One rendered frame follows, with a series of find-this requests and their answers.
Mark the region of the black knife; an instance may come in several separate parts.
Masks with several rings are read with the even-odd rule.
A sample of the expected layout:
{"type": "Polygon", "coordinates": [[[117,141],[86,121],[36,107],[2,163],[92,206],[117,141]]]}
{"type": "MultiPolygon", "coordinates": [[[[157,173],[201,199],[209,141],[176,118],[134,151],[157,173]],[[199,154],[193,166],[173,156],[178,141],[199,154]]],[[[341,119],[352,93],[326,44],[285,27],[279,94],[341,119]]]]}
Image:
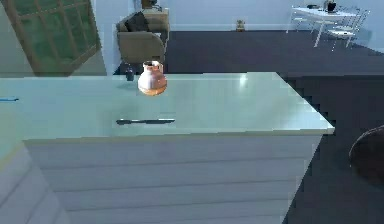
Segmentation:
{"type": "Polygon", "coordinates": [[[168,124],[175,122],[175,119],[118,119],[117,125],[129,125],[129,124],[168,124]]]}

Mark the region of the white kitchen counter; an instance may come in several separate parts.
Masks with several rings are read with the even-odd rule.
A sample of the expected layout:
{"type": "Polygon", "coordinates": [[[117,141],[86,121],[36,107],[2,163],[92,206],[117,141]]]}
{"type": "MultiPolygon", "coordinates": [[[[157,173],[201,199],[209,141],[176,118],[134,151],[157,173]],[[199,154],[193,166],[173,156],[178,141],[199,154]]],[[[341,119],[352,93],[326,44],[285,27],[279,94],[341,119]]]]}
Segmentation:
{"type": "Polygon", "coordinates": [[[0,224],[283,224],[333,126],[274,72],[167,81],[0,78],[0,224]]]}

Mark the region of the orange and white jug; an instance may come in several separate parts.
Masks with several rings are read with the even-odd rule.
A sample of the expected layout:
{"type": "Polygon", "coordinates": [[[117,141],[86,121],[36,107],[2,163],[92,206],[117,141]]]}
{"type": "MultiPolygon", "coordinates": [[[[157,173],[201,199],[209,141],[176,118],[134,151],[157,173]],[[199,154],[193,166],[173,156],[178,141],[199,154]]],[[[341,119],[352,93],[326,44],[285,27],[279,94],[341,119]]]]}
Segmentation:
{"type": "Polygon", "coordinates": [[[138,79],[138,89],[149,96],[162,94],[167,88],[167,79],[163,73],[163,65],[158,61],[143,63],[143,72],[138,79]]]}

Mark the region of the black cushion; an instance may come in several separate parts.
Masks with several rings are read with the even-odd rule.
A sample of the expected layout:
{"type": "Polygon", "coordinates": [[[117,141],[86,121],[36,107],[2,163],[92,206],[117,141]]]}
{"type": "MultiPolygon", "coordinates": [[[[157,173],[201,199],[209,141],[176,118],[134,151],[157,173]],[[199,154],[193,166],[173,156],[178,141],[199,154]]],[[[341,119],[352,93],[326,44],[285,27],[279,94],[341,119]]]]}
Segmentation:
{"type": "Polygon", "coordinates": [[[142,12],[137,12],[126,22],[125,27],[129,32],[149,31],[148,21],[142,12]]]}

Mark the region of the wooden framed window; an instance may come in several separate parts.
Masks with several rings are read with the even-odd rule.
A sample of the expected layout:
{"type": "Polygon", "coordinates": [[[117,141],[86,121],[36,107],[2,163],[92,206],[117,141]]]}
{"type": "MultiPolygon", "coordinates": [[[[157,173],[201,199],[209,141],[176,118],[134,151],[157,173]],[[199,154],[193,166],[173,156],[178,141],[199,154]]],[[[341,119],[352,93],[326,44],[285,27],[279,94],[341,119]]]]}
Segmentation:
{"type": "Polygon", "coordinates": [[[37,77],[72,75],[101,49],[91,0],[0,0],[37,77]]]}

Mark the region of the white dining table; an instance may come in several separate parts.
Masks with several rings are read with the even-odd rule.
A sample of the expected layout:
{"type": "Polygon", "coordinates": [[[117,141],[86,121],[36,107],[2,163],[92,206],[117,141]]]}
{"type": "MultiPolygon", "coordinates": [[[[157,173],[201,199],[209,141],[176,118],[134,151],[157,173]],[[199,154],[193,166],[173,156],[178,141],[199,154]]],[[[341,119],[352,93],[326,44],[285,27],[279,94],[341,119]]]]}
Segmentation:
{"type": "Polygon", "coordinates": [[[325,26],[335,25],[345,18],[358,19],[359,15],[357,15],[356,13],[348,13],[344,11],[329,13],[322,8],[309,9],[306,7],[292,7],[286,28],[286,33],[289,33],[289,31],[291,30],[291,25],[294,21],[297,21],[298,23],[301,23],[304,20],[311,21],[313,24],[312,30],[315,30],[315,24],[318,23],[319,29],[314,44],[314,47],[317,47],[321,35],[325,32],[325,26]]]}

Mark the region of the white chair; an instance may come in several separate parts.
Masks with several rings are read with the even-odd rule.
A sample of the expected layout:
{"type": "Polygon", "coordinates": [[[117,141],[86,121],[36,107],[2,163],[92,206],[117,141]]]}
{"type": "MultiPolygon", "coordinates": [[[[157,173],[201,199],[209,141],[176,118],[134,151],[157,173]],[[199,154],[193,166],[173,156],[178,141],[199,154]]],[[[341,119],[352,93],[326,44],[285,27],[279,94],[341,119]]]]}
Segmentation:
{"type": "Polygon", "coordinates": [[[328,29],[327,33],[336,39],[345,40],[345,47],[348,48],[352,40],[356,38],[369,14],[369,10],[358,10],[356,17],[349,24],[336,25],[332,29],[328,29]]]}

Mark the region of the dark round object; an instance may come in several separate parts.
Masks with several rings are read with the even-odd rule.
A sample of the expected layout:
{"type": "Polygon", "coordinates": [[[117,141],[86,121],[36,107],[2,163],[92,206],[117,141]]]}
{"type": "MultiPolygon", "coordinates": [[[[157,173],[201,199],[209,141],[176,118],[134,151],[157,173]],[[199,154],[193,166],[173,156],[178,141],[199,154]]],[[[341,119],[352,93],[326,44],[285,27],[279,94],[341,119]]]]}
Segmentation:
{"type": "Polygon", "coordinates": [[[384,184],[384,125],[364,132],[353,143],[349,162],[360,177],[384,184]]]}

